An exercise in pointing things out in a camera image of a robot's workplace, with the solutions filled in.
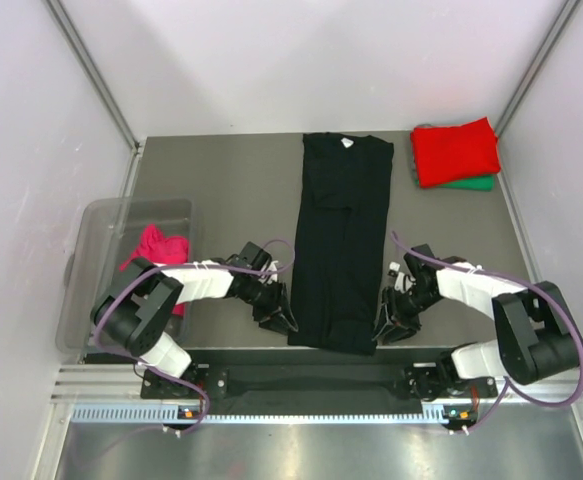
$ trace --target black pants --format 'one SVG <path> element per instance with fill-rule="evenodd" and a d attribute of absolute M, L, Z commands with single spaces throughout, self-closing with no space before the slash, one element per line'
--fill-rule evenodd
<path fill-rule="evenodd" d="M 393 144 L 336 133 L 307 134 L 303 142 L 291 291 L 299 332 L 289 345 L 371 355 Z"/>

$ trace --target white backdrop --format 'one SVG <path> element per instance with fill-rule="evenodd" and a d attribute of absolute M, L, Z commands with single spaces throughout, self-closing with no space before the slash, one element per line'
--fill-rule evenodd
<path fill-rule="evenodd" d="M 560 0 L 64 0 L 138 137 L 495 121 Z"/>
<path fill-rule="evenodd" d="M 539 270 L 583 334 L 583 2 L 500 146 Z"/>
<path fill-rule="evenodd" d="M 129 157 L 43 2 L 0 2 L 1 480 L 39 447 L 82 211 L 119 194 Z"/>

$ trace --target red cloth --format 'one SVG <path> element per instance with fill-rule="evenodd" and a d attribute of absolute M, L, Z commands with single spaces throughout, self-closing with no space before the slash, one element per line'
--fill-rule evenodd
<path fill-rule="evenodd" d="M 136 257 L 144 257 L 153 263 L 175 265 L 185 263 L 189 259 L 189 241 L 184 237 L 165 237 L 155 225 L 149 225 L 140 235 L 140 245 L 133 251 L 129 259 L 120 266 L 120 270 Z M 173 307 L 174 315 L 184 315 L 184 304 Z"/>
<path fill-rule="evenodd" d="M 497 141 L 486 117 L 459 127 L 416 127 L 411 143 L 420 186 L 498 173 Z"/>

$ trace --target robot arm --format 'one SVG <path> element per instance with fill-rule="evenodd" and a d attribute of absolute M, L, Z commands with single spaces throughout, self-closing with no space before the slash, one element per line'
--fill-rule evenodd
<path fill-rule="evenodd" d="M 220 269 L 220 265 L 229 269 Z M 98 325 L 113 301 L 156 266 L 142 257 L 134 259 L 98 298 L 91 310 L 91 320 Z M 236 297 L 253 307 L 253 319 L 261 328 L 280 333 L 298 330 L 286 285 L 278 282 L 271 271 L 275 271 L 271 255 L 251 242 L 226 260 L 206 260 L 194 264 L 193 268 L 164 270 L 141 282 L 127 295 L 108 318 L 103 331 L 133 357 L 167 375 L 181 378 L 191 364 L 191 357 L 164 331 L 173 307 L 179 303 Z"/>
<path fill-rule="evenodd" d="M 428 245 L 414 249 L 433 257 Z M 507 280 L 464 273 L 427 265 L 405 255 L 411 275 L 392 264 L 395 286 L 383 291 L 383 306 L 376 336 L 386 342 L 407 338 L 419 330 L 418 314 L 442 298 L 457 300 L 495 322 L 497 339 L 457 347 L 436 363 L 439 377 L 449 388 L 467 380 L 509 376 L 527 385 L 579 365 L 575 342 L 556 312 L 534 292 Z M 446 263 L 479 269 L 453 257 Z M 558 287 L 550 282 L 536 284 L 567 314 L 569 310 Z M 534 329 L 531 320 L 543 323 Z"/>

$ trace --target plastic bin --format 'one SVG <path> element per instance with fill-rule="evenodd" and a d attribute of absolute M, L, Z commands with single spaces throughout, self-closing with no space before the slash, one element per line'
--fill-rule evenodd
<path fill-rule="evenodd" d="M 58 349 L 77 353 L 88 345 L 93 303 L 137 247 L 147 225 L 156 225 L 166 236 L 186 237 L 193 259 L 193 216 L 193 203 L 187 198 L 113 198 L 91 203 L 82 216 L 75 254 L 67 265 L 67 289 L 56 334 Z M 186 334 L 190 308 L 187 305 L 184 318 L 173 315 L 167 326 L 176 341 Z M 106 335 L 102 342 L 113 345 Z"/>

